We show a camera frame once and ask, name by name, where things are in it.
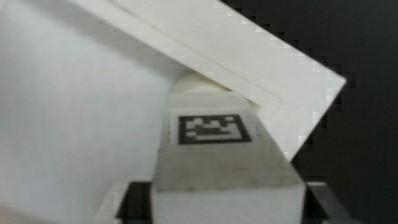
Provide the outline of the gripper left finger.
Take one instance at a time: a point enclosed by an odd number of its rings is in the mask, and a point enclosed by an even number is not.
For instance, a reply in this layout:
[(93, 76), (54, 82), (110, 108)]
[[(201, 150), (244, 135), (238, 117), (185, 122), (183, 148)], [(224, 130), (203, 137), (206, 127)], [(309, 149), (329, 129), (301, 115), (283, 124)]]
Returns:
[(100, 206), (94, 224), (153, 224), (150, 181), (114, 184)]

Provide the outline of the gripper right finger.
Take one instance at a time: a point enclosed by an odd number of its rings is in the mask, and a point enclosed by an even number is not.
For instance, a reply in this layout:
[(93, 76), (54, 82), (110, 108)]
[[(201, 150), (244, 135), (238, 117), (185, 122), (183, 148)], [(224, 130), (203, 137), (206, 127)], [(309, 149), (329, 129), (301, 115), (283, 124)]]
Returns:
[(308, 183), (302, 224), (363, 224), (350, 216), (325, 182)]

